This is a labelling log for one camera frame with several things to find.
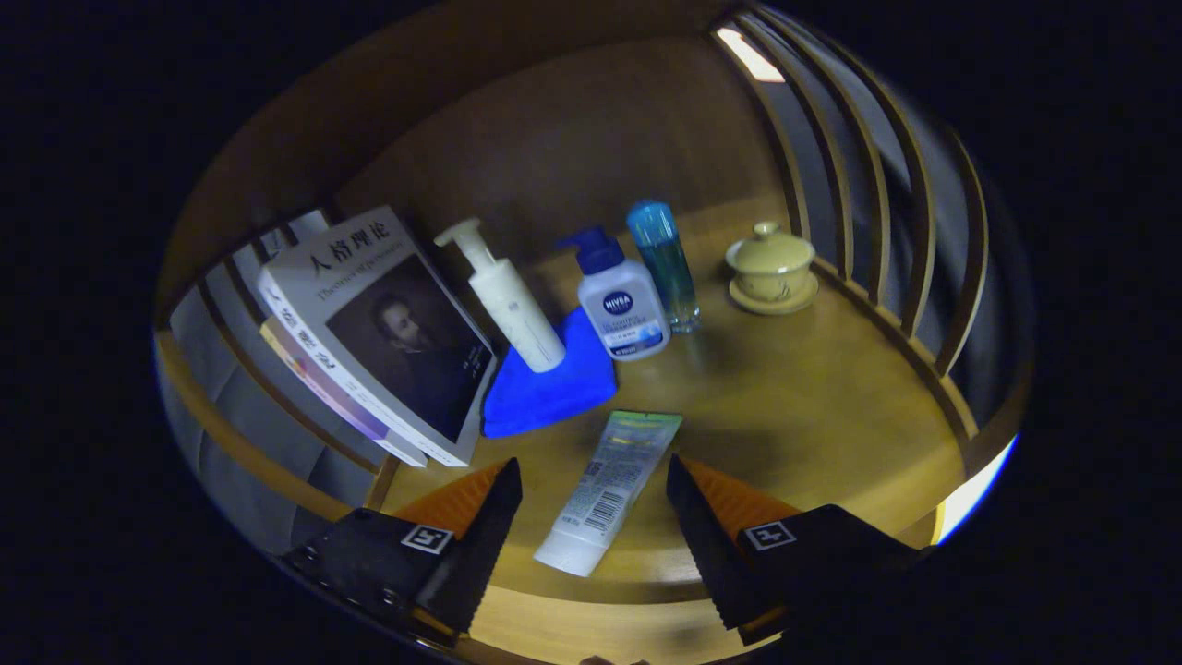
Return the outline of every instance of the stacked books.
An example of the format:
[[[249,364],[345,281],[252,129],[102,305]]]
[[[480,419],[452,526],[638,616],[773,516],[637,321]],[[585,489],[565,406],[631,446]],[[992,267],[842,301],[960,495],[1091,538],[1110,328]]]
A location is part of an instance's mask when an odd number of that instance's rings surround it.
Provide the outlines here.
[[[495,372],[488,340],[389,207],[280,252],[262,335],[337,415],[414,467],[467,467]]]

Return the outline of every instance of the yellow ceramic cup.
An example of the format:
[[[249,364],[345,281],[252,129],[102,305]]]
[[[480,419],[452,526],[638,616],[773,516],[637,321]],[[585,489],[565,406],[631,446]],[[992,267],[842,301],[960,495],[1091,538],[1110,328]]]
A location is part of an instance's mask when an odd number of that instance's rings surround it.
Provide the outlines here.
[[[754,226],[755,236],[727,249],[727,263],[745,295],[764,302],[787,300],[808,285],[808,263],[817,250],[803,237],[780,232],[774,221]]]

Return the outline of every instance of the blue pump cap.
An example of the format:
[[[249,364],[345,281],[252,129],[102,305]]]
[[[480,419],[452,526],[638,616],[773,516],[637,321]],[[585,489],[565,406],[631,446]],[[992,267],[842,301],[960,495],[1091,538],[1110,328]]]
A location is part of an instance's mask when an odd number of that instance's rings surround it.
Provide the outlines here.
[[[661,201],[644,200],[628,210],[628,228],[637,247],[651,247],[677,236],[673,210]]]
[[[624,262],[624,250],[619,248],[619,242],[598,224],[569,235],[559,240],[558,245],[578,245],[579,253],[574,259],[579,261],[583,274],[595,274]]]

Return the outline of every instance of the barcode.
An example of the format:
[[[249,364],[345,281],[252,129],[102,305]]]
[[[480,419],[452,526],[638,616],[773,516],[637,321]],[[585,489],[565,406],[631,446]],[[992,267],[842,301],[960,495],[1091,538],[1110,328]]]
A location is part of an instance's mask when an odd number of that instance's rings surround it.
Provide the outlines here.
[[[599,495],[599,501],[591,509],[591,515],[587,515],[583,520],[583,523],[587,527],[595,527],[600,532],[608,530],[608,524],[611,523],[612,517],[619,513],[619,509],[624,507],[624,497],[619,495],[613,495],[611,493],[604,493]]]

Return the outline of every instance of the microfiber towel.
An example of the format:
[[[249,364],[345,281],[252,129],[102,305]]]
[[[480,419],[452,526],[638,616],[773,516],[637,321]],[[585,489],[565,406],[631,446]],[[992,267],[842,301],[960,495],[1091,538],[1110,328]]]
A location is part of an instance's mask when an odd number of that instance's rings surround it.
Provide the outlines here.
[[[528,432],[602,405],[616,395],[616,369],[583,307],[557,327],[566,358],[550,372],[534,374],[509,350],[485,399],[485,436]]]

